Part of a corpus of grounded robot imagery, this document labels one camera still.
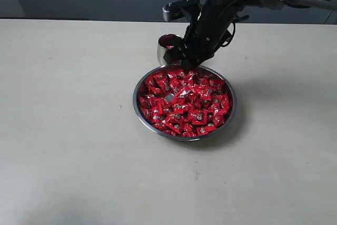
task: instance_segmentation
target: table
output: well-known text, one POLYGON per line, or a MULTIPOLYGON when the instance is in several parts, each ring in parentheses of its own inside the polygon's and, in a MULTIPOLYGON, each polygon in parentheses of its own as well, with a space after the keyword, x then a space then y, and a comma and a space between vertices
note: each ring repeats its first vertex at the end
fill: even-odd
POLYGON ((181 143, 132 107, 186 24, 0 21, 0 224, 334 224, 337 27, 238 24, 206 66, 239 108, 181 143))

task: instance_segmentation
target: metal cup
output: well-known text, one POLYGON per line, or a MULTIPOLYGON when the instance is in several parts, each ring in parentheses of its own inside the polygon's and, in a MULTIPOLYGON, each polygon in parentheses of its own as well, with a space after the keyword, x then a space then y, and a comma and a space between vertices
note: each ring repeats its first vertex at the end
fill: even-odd
POLYGON ((165 34, 161 36, 158 40, 157 47, 157 59, 160 66, 167 65, 167 62, 164 59, 165 52, 174 47, 181 41, 181 37, 175 34, 165 34))

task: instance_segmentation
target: stainless steel bowl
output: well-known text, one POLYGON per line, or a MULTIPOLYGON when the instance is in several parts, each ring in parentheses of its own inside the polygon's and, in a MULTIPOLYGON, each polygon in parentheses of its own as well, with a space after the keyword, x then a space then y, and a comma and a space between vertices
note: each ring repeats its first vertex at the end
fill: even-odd
POLYGON ((216 75, 217 77, 219 77, 222 80, 226 81, 226 92, 228 93, 229 96, 229 101, 231 104, 231 109, 229 110, 228 114, 226 115, 226 122, 221 125, 217 130, 206 134, 206 135, 200 135, 200 136, 195 136, 195 137, 181 137, 181 136, 174 136, 174 135, 170 135, 167 133, 164 133, 158 129, 156 129, 155 127, 153 127, 143 116, 141 110, 139 109, 139 104, 138 104, 138 98, 137 95, 140 92, 140 90, 145 88, 145 84, 143 83, 144 80, 150 75, 150 74, 156 74, 159 72, 167 72, 167 71, 171 71, 171 70, 177 70, 180 69, 180 65, 167 65, 167 66, 161 66, 158 68, 155 68, 153 70, 151 70, 150 72, 148 72, 146 75, 144 75, 142 77, 142 79, 140 79, 140 81, 138 82, 134 92, 133 92, 133 108, 138 116, 138 118, 141 120, 141 122, 150 130, 152 130, 153 132, 160 134, 164 137, 173 139, 173 140, 177 140, 177 141, 184 141, 184 142, 189 142, 189 141, 196 141, 196 140, 200 140, 203 138, 208 138, 210 136, 214 136, 216 134, 219 134, 222 130, 224 130, 232 121, 232 119, 234 118, 235 112, 236 112, 236 107, 237 107, 237 102, 236 102, 236 96, 234 93, 234 90, 232 88, 232 86, 230 85, 230 83, 222 76, 220 75, 218 72, 207 68, 205 66, 199 66, 196 71, 200 74, 206 74, 206 73, 212 73, 214 75, 216 75))

